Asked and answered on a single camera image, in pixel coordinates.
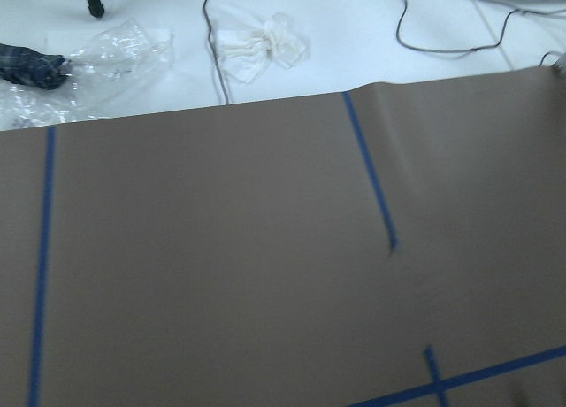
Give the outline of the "crumpled white cloth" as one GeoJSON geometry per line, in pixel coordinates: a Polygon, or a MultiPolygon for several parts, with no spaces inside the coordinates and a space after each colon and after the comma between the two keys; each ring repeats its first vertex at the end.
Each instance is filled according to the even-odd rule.
{"type": "Polygon", "coordinates": [[[266,20],[238,16],[234,26],[215,31],[215,47],[222,74],[244,84],[256,80],[271,64],[291,69],[309,53],[307,40],[283,12],[266,20]]]}

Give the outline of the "clear plastic bag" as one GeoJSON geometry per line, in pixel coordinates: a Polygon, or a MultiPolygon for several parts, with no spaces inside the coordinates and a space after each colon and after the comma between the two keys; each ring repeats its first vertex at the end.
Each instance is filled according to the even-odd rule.
{"type": "Polygon", "coordinates": [[[66,82],[54,90],[1,79],[1,128],[45,127],[113,116],[124,96],[164,78],[173,62],[173,34],[142,27],[136,20],[104,30],[76,32],[81,47],[61,55],[68,62],[66,82]]]}

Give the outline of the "brown paper table cover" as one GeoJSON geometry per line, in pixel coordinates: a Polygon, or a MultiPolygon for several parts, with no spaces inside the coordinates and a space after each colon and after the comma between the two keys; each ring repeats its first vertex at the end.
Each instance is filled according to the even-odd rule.
{"type": "Polygon", "coordinates": [[[564,405],[564,80],[2,133],[1,403],[564,405]]]}

